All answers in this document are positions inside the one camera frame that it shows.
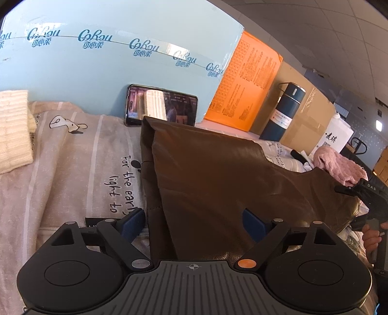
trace white knit sweater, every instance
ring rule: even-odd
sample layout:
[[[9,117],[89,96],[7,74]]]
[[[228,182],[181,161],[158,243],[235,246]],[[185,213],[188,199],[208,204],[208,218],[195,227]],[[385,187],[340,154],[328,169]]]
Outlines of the white knit sweater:
[[[0,174],[32,163],[30,133],[35,130],[27,91],[0,92]]]

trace pink fuzzy cloth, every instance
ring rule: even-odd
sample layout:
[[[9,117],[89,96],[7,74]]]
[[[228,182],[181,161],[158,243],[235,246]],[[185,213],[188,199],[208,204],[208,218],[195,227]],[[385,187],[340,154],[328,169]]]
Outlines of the pink fuzzy cloth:
[[[332,177],[345,186],[354,186],[360,178],[368,180],[368,176],[361,166],[342,156],[328,145],[323,145],[316,150],[314,165],[328,171]]]

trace vacuum bottle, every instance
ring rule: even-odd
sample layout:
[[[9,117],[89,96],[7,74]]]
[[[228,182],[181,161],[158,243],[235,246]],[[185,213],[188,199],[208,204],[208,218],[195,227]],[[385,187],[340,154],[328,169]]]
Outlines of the vacuum bottle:
[[[294,118],[300,103],[305,97],[305,94],[306,90],[293,82],[288,82],[288,86],[277,103],[275,111],[272,113],[270,120],[260,135],[260,139],[280,141],[292,119]]]

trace circular black disc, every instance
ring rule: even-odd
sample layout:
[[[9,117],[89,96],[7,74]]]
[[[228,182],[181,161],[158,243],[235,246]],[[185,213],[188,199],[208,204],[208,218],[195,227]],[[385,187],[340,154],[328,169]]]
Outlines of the circular black disc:
[[[29,307],[55,312],[80,312],[109,299],[123,282],[119,264],[86,248],[66,251],[51,246],[20,270],[17,286]]]
[[[357,257],[352,263],[332,256],[302,249],[282,254],[269,262],[265,282],[276,297],[302,312],[337,314],[359,307],[371,286],[370,272]]]

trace smartphone screen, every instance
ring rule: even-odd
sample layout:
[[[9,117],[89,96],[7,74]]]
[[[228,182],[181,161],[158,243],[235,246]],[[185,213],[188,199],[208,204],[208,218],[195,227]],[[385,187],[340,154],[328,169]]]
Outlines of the smartphone screen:
[[[173,123],[194,126],[198,98],[192,95],[130,85],[126,96],[124,123],[127,126],[141,126],[144,116],[150,116]]]

